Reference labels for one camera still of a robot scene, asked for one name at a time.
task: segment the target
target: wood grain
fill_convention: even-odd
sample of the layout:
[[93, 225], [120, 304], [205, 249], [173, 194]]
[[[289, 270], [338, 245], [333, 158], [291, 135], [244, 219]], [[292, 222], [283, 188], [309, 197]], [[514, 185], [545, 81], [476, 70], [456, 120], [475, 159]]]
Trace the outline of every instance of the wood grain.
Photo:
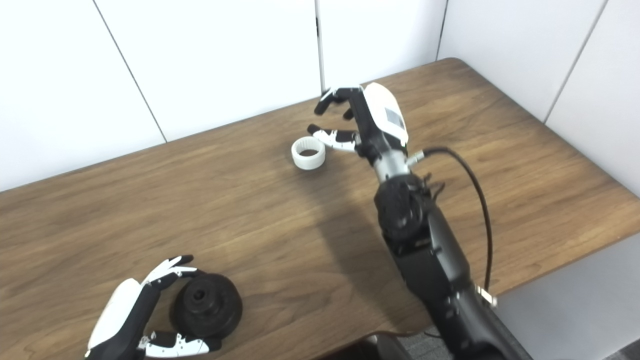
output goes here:
[[[502, 293], [640, 231], [640, 200], [458, 60], [379, 80], [397, 97], [410, 152], [445, 145], [477, 172]], [[366, 161], [329, 151], [297, 169], [311, 122], [351, 128], [316, 100], [0, 193], [0, 354], [81, 358], [111, 292], [164, 258], [229, 276], [244, 317], [200, 359], [312, 359], [374, 332], [429, 323], [379, 235]], [[483, 277], [477, 197], [454, 161], [420, 164], [447, 183], [439, 203]], [[163, 294], [149, 329], [168, 329]]]

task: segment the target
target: white cylindrical ring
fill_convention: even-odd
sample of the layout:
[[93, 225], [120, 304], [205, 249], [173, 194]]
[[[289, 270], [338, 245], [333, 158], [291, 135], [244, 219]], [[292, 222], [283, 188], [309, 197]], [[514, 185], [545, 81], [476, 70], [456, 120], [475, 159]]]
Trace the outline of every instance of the white cylindrical ring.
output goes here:
[[[317, 153], [311, 156], [300, 155], [305, 150], [315, 150]], [[293, 162], [302, 170], [313, 170], [319, 168], [324, 163], [326, 151], [324, 144], [313, 136], [299, 138], [291, 145], [291, 156]]]

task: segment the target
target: robotic hand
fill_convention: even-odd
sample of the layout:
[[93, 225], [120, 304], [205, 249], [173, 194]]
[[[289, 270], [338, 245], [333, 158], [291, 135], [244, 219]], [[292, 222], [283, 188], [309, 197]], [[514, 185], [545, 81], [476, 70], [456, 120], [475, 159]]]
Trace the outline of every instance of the robotic hand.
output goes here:
[[[166, 259], [142, 283], [134, 279], [123, 281], [98, 319], [84, 358], [142, 360], [145, 356], [182, 357], [219, 350], [221, 339], [231, 333], [240, 320], [240, 297], [226, 277], [182, 266], [191, 260], [191, 255]], [[144, 336], [143, 331], [160, 298], [160, 291], [180, 277], [193, 278], [174, 303], [172, 321], [174, 327], [181, 331], [154, 331], [150, 336]], [[224, 292], [225, 307], [217, 301], [220, 291]], [[198, 318], [193, 315], [206, 316], [206, 331], [202, 331]]]
[[520, 359], [488, 318], [479, 295], [493, 304], [495, 299], [473, 283], [469, 263], [435, 204], [428, 176], [421, 179], [411, 171], [439, 152], [455, 156], [471, 174], [468, 165], [442, 147], [407, 157], [402, 113], [391, 92], [377, 83], [331, 89], [314, 112], [322, 115], [332, 102], [344, 101], [350, 105], [344, 118], [355, 118], [358, 131], [313, 124], [307, 131], [331, 148], [357, 153], [373, 167], [380, 184], [374, 203], [382, 235], [407, 287], [427, 308], [449, 351], [455, 359]]

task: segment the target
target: black wheel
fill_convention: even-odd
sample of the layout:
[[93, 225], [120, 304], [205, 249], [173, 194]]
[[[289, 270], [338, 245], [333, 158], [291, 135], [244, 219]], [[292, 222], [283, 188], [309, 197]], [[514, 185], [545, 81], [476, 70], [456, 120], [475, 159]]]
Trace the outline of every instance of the black wheel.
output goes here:
[[185, 285], [170, 315], [173, 327], [196, 338], [222, 339], [236, 329], [242, 300], [234, 283], [220, 274], [203, 274]]

